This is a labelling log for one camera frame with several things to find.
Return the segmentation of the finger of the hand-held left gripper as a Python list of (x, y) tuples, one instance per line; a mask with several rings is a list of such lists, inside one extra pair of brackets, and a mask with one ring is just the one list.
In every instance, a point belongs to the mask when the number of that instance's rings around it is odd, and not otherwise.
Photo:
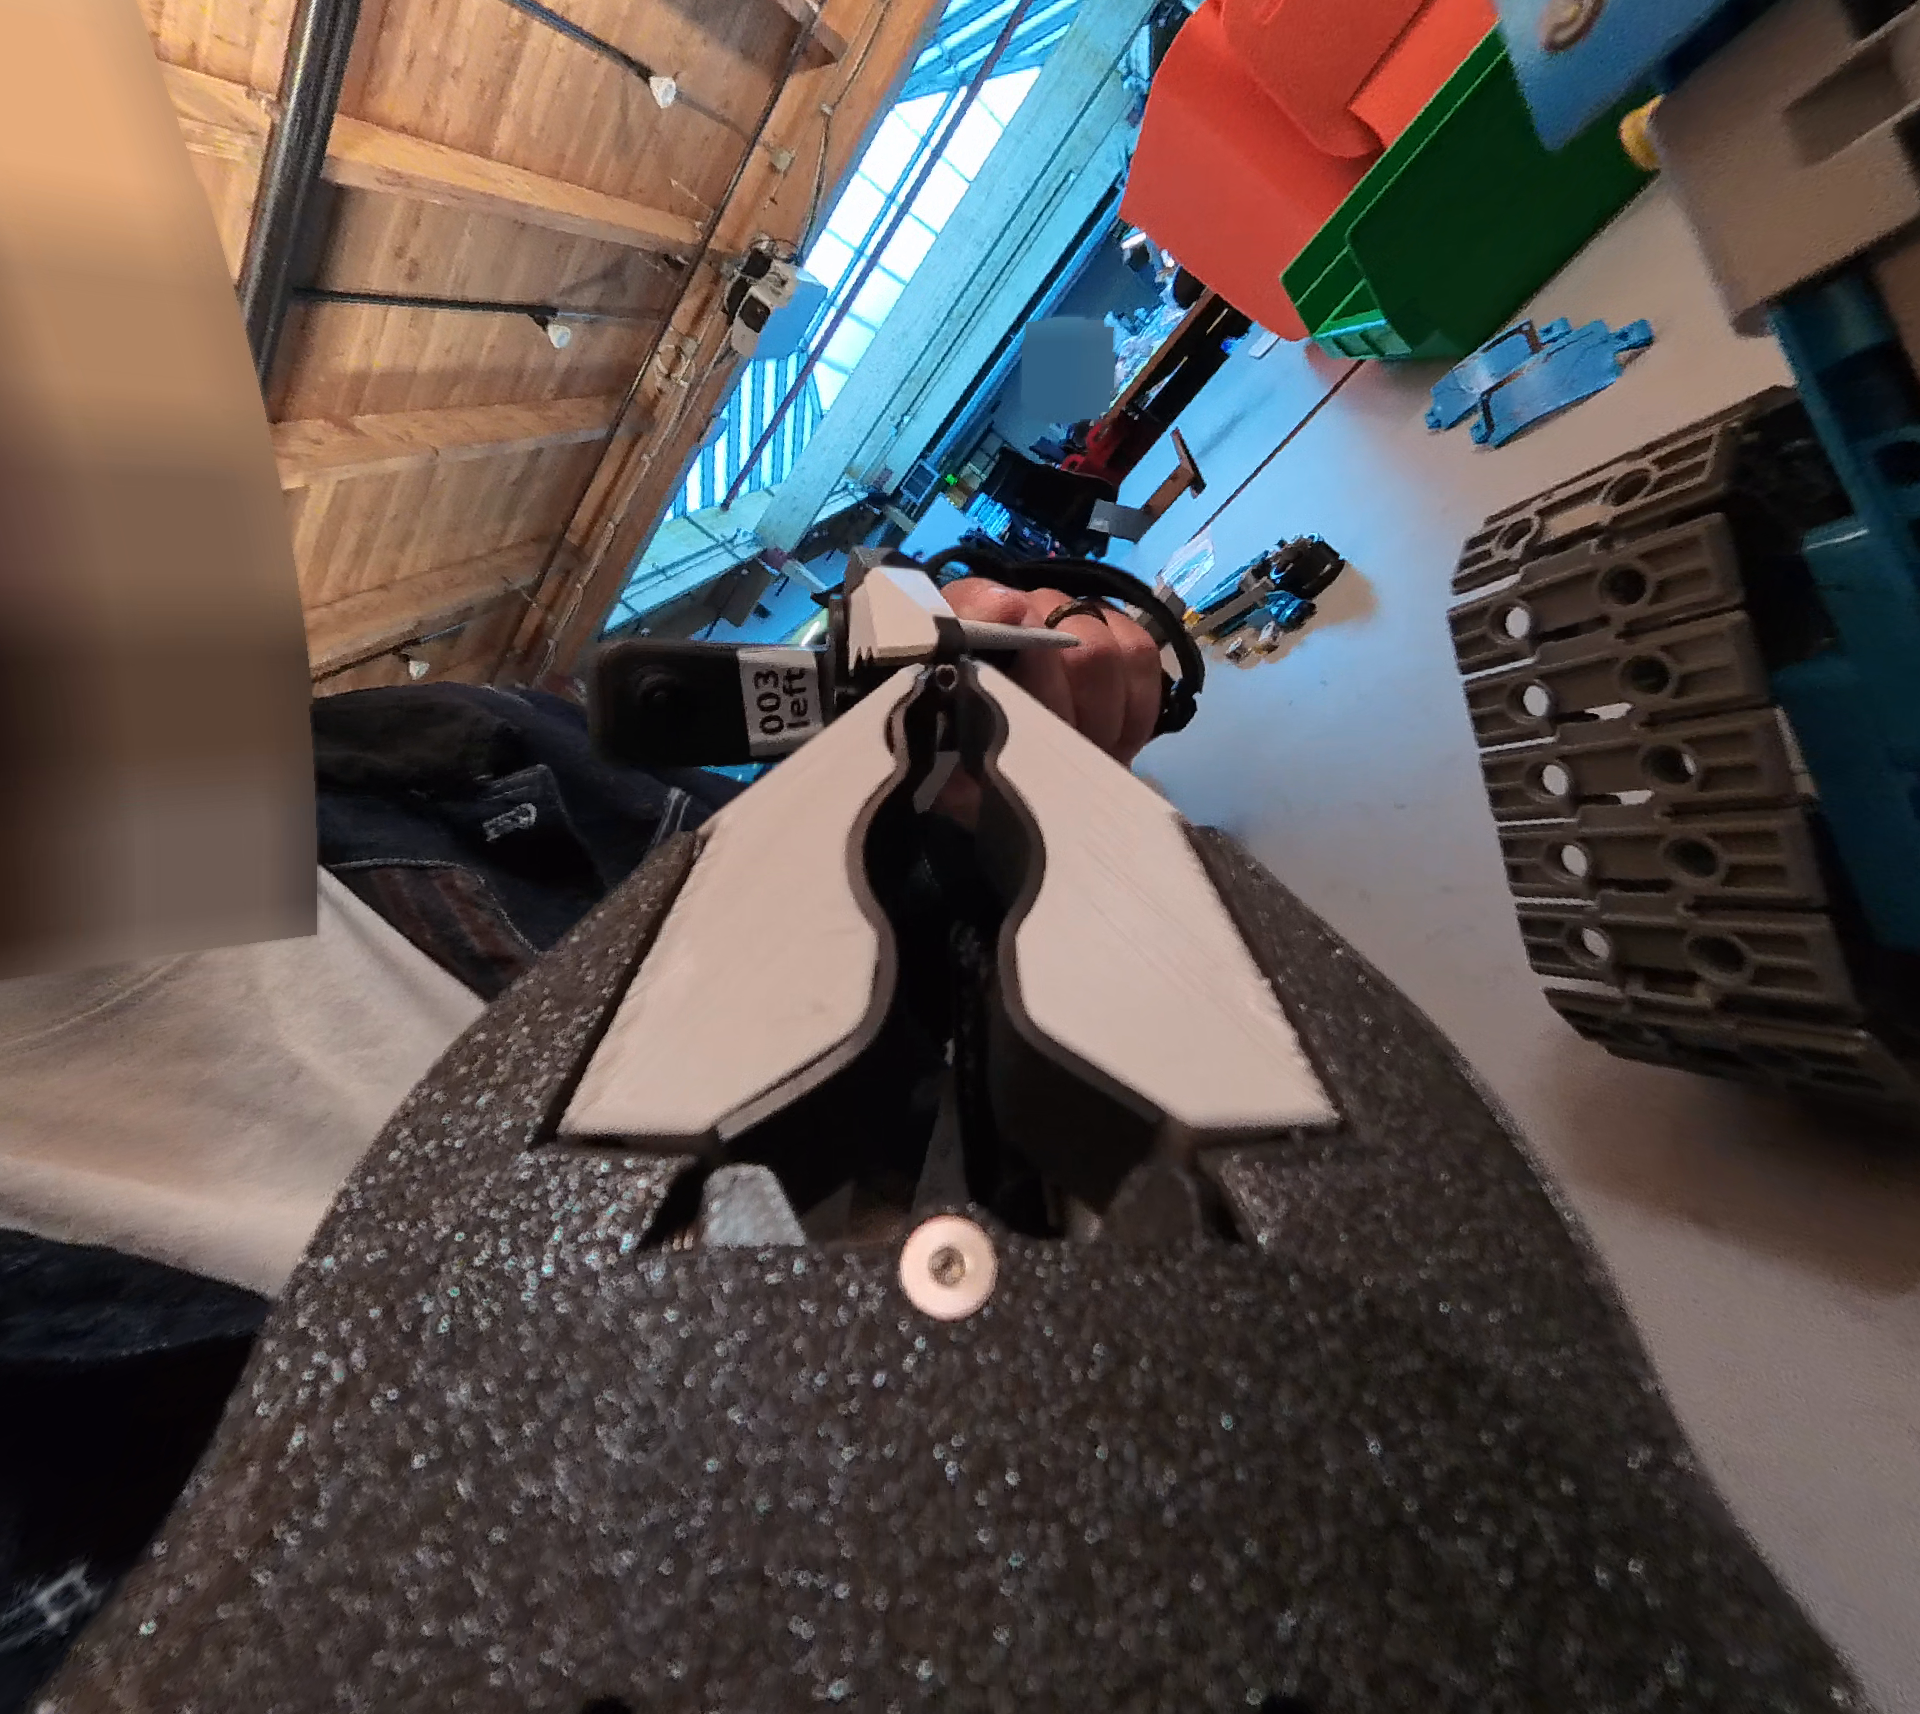
[(955, 666), (969, 656), (1065, 650), (1073, 637), (1047, 627), (980, 624), (955, 614), (944, 589), (919, 567), (879, 564), (852, 581), (852, 673), (888, 676), (909, 666)]

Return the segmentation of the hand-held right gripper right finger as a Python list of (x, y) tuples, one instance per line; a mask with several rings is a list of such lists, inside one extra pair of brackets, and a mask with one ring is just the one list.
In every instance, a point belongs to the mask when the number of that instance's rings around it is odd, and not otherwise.
[(969, 734), (1018, 1036), (1189, 1142), (1339, 1123), (1189, 820), (1027, 694), (975, 694)]

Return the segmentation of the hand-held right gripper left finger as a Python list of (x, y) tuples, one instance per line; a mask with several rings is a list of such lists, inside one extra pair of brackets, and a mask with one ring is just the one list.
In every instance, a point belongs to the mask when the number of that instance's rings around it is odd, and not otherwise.
[(876, 1041), (899, 950), (866, 842), (912, 770), (923, 691), (884, 682), (703, 829), (564, 1108), (568, 1142), (737, 1142)]

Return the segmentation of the blue tracked toy robot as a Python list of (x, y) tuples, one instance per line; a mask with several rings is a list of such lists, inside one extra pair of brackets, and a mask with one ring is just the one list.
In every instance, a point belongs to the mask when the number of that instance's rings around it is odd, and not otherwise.
[(1587, 1041), (1916, 1118), (1916, 0), (1496, 0), (1545, 143), (1641, 120), (1758, 392), (1488, 516), (1453, 653)]

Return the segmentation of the grey desk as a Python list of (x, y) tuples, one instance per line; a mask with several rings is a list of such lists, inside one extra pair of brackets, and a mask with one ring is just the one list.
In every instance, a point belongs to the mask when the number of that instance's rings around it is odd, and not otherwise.
[(1221, 567), (1322, 535), (1350, 567), (1142, 767), (1268, 866), (1453, 1036), (1587, 1224), (1690, 1439), (1880, 1711), (1916, 1708), (1916, 1133), (1571, 1036), (1526, 962), (1446, 637), (1484, 516), (1787, 379), (1740, 336), (1691, 230), (1648, 186), (1531, 307), (1648, 318), (1596, 401), (1480, 452), (1424, 425), (1431, 367), (1247, 343), (1183, 431), (1208, 492), (1142, 546), (1210, 529)]

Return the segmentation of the person's left hand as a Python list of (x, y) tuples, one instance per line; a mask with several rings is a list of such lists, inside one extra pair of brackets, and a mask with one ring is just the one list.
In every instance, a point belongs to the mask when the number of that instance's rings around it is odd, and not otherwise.
[(1164, 653), (1133, 613), (1104, 599), (1057, 586), (1015, 589), (984, 577), (947, 584), (947, 602), (969, 624), (1044, 631), (1054, 645), (1015, 650), (1008, 680), (1119, 766), (1139, 763), (1164, 709)]

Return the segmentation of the person's denim jacket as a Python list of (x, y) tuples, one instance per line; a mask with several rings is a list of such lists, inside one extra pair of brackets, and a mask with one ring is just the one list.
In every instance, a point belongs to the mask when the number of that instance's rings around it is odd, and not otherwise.
[(746, 785), (600, 756), (575, 701), (456, 682), (311, 701), (319, 866), (489, 1001)]

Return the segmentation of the black blue motor assembly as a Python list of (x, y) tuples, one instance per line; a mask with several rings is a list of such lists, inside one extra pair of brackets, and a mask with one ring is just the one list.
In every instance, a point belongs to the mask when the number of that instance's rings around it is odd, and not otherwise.
[(1317, 617), (1318, 595), (1340, 580), (1346, 556), (1322, 535), (1299, 535), (1254, 554), (1189, 606), (1185, 630), (1199, 648), (1250, 663)]

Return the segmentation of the paned window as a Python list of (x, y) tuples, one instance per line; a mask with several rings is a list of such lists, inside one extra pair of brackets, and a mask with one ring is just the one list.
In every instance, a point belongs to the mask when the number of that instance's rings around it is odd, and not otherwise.
[(737, 475), (737, 510), (790, 475), (1079, 6), (948, 0), (834, 208), (817, 222), (803, 273), (823, 297), (803, 340), (792, 353), (762, 356), (744, 369), (667, 507), (667, 522), (689, 518), (710, 527)]

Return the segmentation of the person's white shirt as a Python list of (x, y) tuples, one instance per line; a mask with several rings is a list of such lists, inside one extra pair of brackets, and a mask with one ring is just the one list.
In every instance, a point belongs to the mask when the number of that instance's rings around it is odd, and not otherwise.
[(2, 982), (2, 1231), (279, 1293), (482, 1000), (318, 874), (318, 929)]

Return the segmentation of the blue flat plastic piece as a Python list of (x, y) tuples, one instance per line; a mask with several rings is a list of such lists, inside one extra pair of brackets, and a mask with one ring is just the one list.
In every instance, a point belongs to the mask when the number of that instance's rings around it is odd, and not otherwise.
[(1654, 340), (1644, 318), (1620, 329), (1603, 319), (1574, 329), (1567, 318), (1535, 326), (1526, 318), (1432, 383), (1424, 424), (1431, 431), (1466, 425), (1471, 446), (1505, 449), (1613, 386)]

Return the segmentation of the orange plastic bin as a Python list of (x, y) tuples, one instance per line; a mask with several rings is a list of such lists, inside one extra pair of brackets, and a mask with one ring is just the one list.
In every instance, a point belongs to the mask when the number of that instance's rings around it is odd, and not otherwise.
[(1154, 73), (1121, 218), (1304, 340), (1285, 266), (1495, 23), (1495, 0), (1203, 0)]

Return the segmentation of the green plastic bin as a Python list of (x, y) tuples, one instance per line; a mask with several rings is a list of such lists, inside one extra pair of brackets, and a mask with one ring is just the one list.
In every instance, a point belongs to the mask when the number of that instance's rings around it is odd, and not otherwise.
[(1487, 34), (1282, 269), (1307, 340), (1350, 358), (1470, 356), (1644, 186), (1620, 143), (1644, 100), (1631, 88), (1551, 150)]

